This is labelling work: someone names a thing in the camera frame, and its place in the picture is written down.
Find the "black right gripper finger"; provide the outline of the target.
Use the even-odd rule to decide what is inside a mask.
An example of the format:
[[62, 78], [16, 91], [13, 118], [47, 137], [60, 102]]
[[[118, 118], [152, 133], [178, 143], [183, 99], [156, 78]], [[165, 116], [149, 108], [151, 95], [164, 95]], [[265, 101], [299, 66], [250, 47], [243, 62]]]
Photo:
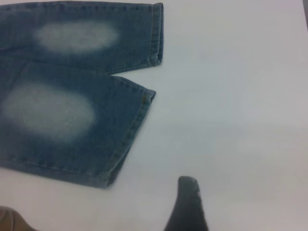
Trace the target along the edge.
[[166, 231], [208, 231], [198, 182], [195, 178], [178, 179], [177, 199]]

